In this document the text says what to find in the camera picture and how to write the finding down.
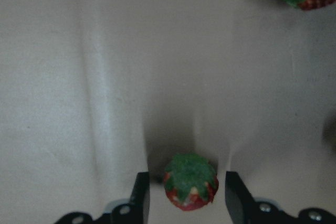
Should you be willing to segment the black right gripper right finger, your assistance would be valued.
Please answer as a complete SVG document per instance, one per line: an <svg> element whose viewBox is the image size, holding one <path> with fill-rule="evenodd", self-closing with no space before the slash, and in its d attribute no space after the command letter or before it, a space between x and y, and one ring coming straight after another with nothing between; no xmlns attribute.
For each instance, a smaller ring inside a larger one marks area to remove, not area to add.
<svg viewBox="0 0 336 224"><path fill-rule="evenodd" d="M257 200L237 172L226 172L225 204L233 223L335 223L335 215L321 208L306 208L293 217L271 201Z"/></svg>

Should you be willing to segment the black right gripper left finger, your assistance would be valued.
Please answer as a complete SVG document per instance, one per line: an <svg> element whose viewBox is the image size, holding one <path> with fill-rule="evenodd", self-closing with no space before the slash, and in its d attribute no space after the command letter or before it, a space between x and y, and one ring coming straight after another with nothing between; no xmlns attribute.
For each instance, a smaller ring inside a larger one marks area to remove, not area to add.
<svg viewBox="0 0 336 224"><path fill-rule="evenodd" d="M139 172L130 198L109 203L99 218L93 219L85 212L70 212L58 219L56 223L147 223L149 208L149 173Z"/></svg>

